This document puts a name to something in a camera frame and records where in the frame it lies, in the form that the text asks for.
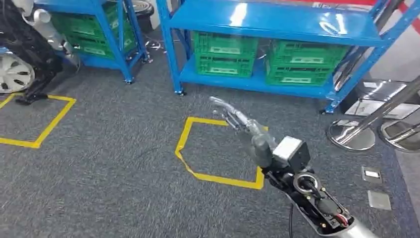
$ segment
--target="white wall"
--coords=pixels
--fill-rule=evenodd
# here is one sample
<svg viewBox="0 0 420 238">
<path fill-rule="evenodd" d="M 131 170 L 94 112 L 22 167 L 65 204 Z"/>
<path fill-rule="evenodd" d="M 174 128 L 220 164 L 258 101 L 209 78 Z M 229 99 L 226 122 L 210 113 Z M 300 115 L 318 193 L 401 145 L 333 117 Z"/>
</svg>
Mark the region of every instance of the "white wall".
<svg viewBox="0 0 420 238">
<path fill-rule="evenodd" d="M 166 1 L 168 3 L 168 9 L 169 9 L 169 11 L 172 11 L 172 3 L 171 3 L 171 0 L 166 0 Z M 152 22 L 153 29 L 156 29 L 160 25 L 158 5 L 156 4 L 156 0 L 149 0 L 149 2 L 155 8 L 155 13 L 150 17 L 150 20 Z"/>
</svg>

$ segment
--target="robotic arm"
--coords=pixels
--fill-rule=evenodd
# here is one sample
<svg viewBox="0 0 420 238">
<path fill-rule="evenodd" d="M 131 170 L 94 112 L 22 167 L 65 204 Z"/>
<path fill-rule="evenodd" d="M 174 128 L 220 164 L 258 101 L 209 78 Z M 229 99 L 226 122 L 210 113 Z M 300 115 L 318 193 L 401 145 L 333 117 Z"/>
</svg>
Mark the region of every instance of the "robotic arm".
<svg viewBox="0 0 420 238">
<path fill-rule="evenodd" d="M 73 54 L 73 47 L 61 34 L 57 32 L 51 23 L 51 15 L 44 9 L 36 9 L 33 13 L 34 0 L 12 0 L 15 6 L 21 10 L 23 20 L 37 30 L 56 51 L 64 52 L 65 58 L 75 66 L 80 64 L 77 55 Z"/>
<path fill-rule="evenodd" d="M 287 195 L 318 235 L 377 238 L 322 186 L 314 171 L 308 167 L 310 155 L 305 142 L 286 136 L 277 144 L 256 120 L 247 118 L 219 98 L 210 97 L 210 101 L 222 108 L 221 113 L 214 112 L 238 132 L 265 178 Z"/>
</svg>

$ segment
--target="white wheel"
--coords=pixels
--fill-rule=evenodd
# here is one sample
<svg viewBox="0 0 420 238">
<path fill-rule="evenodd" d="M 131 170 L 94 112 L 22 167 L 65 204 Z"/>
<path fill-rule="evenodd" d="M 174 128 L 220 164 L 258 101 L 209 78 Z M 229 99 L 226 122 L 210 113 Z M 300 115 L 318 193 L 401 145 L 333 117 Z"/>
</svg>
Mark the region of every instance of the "white wheel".
<svg viewBox="0 0 420 238">
<path fill-rule="evenodd" d="M 22 91 L 31 85 L 34 78 L 31 65 L 9 52 L 0 54 L 0 93 Z"/>
</svg>

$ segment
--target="blue metal shelf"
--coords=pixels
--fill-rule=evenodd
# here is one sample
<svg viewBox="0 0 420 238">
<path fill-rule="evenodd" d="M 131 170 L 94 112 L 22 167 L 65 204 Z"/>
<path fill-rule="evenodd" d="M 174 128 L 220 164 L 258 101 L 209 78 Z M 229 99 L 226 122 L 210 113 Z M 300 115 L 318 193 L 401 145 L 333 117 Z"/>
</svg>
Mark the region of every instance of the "blue metal shelf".
<svg viewBox="0 0 420 238">
<path fill-rule="evenodd" d="M 175 93 L 182 93 L 182 83 L 188 82 L 298 97 L 322 98 L 331 101 L 325 108 L 328 113 L 334 111 L 420 14 L 420 0 L 414 0 L 396 24 L 379 35 L 374 19 L 386 5 L 387 0 L 378 0 L 369 12 L 249 2 L 247 0 L 179 1 L 182 5 L 172 13 L 167 7 L 166 0 L 157 0 L 160 25 Z M 173 45 L 173 30 L 185 48 L 187 59 L 190 59 L 181 71 L 178 70 L 177 55 Z M 355 48 L 356 53 L 348 54 L 345 60 L 357 58 L 357 52 L 362 52 L 366 47 L 373 49 L 366 60 L 349 75 L 347 81 L 337 91 L 334 89 L 332 77 L 322 87 L 273 86 L 265 84 L 261 60 L 256 61 L 251 78 L 197 74 L 188 30 L 355 46 L 352 48 Z"/>
<path fill-rule="evenodd" d="M 187 0 L 172 28 L 331 44 L 380 46 L 368 12 L 263 2 Z"/>
<path fill-rule="evenodd" d="M 106 0 L 98 0 L 100 5 L 104 4 Z M 95 15 L 94 9 L 89 3 L 82 2 L 82 0 L 35 0 L 37 7 L 48 9 L 49 11 L 90 14 Z"/>
<path fill-rule="evenodd" d="M 254 71 L 250 78 L 226 77 L 226 76 L 210 76 L 197 74 L 195 68 L 195 59 L 192 56 L 185 64 L 180 74 L 181 82 L 200 83 L 210 86 L 229 87 L 243 89 L 249 91 L 259 91 L 266 93 L 276 93 L 284 95 L 299 94 L 302 97 L 325 98 L 329 95 L 331 100 L 335 99 L 332 80 L 329 80 L 322 87 L 308 86 L 277 86 L 265 83 L 265 66 L 262 59 L 256 60 L 254 63 Z"/>
<path fill-rule="evenodd" d="M 131 68 L 141 58 L 147 58 L 148 53 L 143 42 L 142 35 L 140 33 L 140 27 L 137 22 L 137 17 L 133 9 L 133 3 L 131 0 L 116 0 L 117 13 L 118 13 L 118 34 L 119 40 L 117 41 L 114 34 L 109 27 L 109 22 L 106 19 L 104 13 L 103 4 L 106 0 L 35 0 L 35 5 L 38 8 L 45 9 L 50 12 L 65 12 L 65 13 L 76 13 L 76 14 L 89 14 L 94 15 L 102 30 L 106 40 L 109 43 L 109 48 L 112 50 L 114 59 L 106 59 L 94 55 L 80 54 L 80 59 L 87 66 L 102 67 L 110 69 L 119 69 L 123 74 L 125 81 L 131 83 L 134 79 Z M 128 18 L 133 26 L 133 32 L 136 39 L 137 47 L 134 49 L 137 53 L 132 58 L 127 58 L 128 54 L 123 52 L 124 45 L 124 34 L 123 25 L 124 21 L 123 11 L 127 9 Z"/>
</svg>

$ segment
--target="red wire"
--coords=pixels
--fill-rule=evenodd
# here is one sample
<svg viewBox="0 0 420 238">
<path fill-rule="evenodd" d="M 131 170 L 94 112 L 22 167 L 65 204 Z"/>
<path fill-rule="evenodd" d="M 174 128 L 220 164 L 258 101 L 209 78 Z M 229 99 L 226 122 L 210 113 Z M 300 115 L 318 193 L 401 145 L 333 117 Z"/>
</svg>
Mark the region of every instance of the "red wire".
<svg viewBox="0 0 420 238">
<path fill-rule="evenodd" d="M 347 227 L 347 226 L 349 226 L 349 223 L 347 222 L 347 219 L 343 216 L 343 215 L 341 215 L 341 214 L 337 214 L 337 216 L 336 216 L 339 220 L 341 220 L 341 222 L 342 222 L 342 224 L 345 226 L 345 227 Z"/>
</svg>

